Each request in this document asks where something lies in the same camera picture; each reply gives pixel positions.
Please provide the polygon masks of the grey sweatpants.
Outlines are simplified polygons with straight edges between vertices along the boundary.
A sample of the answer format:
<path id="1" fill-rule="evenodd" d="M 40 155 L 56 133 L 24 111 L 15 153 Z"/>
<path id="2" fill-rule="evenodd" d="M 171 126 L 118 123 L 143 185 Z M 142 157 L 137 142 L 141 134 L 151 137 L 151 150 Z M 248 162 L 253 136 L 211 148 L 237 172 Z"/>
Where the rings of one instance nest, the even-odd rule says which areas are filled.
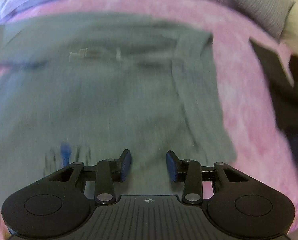
<path id="1" fill-rule="evenodd" d="M 133 156 L 120 191 L 168 194 L 165 154 L 211 166 L 236 152 L 223 125 L 213 35 L 125 14 L 0 25 L 0 202 L 70 161 Z"/>

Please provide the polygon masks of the black garment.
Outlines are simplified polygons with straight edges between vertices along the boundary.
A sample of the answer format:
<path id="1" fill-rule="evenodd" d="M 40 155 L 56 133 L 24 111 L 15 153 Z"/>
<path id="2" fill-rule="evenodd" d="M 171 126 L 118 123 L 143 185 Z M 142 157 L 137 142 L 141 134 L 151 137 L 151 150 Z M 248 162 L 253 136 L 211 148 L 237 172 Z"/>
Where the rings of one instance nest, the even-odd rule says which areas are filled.
<path id="1" fill-rule="evenodd" d="M 298 134 L 298 81 L 291 85 L 277 54 L 250 40 L 268 81 L 277 127 L 287 134 Z"/>

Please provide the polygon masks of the pink floral blanket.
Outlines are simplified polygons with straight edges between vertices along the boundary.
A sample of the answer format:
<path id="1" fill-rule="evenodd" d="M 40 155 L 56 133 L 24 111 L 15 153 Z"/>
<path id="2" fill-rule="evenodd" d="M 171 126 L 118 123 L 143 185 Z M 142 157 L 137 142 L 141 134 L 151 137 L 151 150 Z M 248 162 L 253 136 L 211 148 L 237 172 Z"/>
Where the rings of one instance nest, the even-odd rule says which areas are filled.
<path id="1" fill-rule="evenodd" d="M 275 50 L 287 66 L 290 51 L 240 13 L 211 0 L 56 0 L 14 17 L 22 20 L 67 12 L 112 11 L 150 15 L 210 31 L 224 125 L 237 151 L 235 168 L 286 194 L 295 205 L 298 230 L 298 167 L 276 128 L 268 85 L 249 44 Z"/>

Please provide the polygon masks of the grey striped pillow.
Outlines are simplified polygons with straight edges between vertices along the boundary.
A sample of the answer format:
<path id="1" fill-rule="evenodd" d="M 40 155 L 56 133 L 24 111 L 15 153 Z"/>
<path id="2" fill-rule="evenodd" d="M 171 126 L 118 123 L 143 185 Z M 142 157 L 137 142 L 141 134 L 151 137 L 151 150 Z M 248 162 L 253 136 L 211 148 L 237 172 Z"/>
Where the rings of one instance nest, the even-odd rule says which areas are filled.
<path id="1" fill-rule="evenodd" d="M 294 0 L 232 0 L 274 39 L 281 38 Z"/>

